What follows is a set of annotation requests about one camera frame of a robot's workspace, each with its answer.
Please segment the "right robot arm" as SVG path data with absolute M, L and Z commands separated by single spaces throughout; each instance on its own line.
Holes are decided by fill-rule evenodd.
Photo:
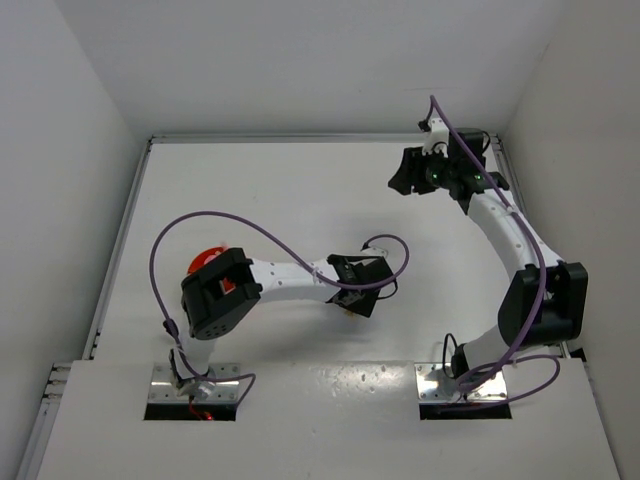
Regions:
M 507 180 L 487 170 L 481 131 L 430 133 L 424 145 L 404 149 L 388 185 L 404 196 L 447 191 L 485 234 L 510 279 L 496 325 L 459 345 L 451 358 L 463 392 L 522 351 L 580 335 L 587 270 L 547 246 L 517 208 Z

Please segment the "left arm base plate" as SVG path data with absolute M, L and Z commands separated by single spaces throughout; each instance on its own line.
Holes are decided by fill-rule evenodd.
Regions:
M 153 369 L 148 390 L 150 404 L 186 404 L 190 398 L 196 403 L 227 404 L 239 398 L 239 381 L 231 380 L 241 373 L 236 363 L 213 363 L 209 365 L 209 375 L 216 379 L 210 381 L 186 381 L 178 385 L 171 366 L 168 363 L 156 364 Z

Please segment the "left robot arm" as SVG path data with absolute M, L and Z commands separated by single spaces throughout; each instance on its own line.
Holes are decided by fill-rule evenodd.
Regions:
M 215 341 L 237 327 L 258 303 L 314 301 L 370 317 L 380 290 L 352 287 L 393 284 L 392 275 L 386 255 L 374 248 L 355 256 L 331 254 L 312 262 L 309 269 L 251 259 L 241 248 L 213 256 L 181 282 L 188 329 L 178 335 L 170 354 L 174 378 L 182 386 L 207 376 Z

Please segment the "orange round desk organizer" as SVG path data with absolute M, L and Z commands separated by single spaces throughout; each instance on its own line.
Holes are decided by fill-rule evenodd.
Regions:
M 213 259 L 215 259 L 217 256 L 219 256 L 220 254 L 222 254 L 225 251 L 222 251 L 222 249 L 219 246 L 213 247 L 213 248 L 209 248 L 201 253 L 199 253 L 190 263 L 188 269 L 187 269 L 187 274 L 188 275 L 192 275 L 194 274 L 196 271 L 198 271 L 199 269 L 201 269 L 202 267 L 204 267 L 206 264 L 208 264 L 209 262 L 211 262 Z M 230 291 L 232 291 L 235 288 L 235 284 L 232 283 L 231 281 L 229 281 L 227 278 L 224 278 L 221 281 L 221 286 L 222 286 L 222 290 L 224 293 L 228 293 Z

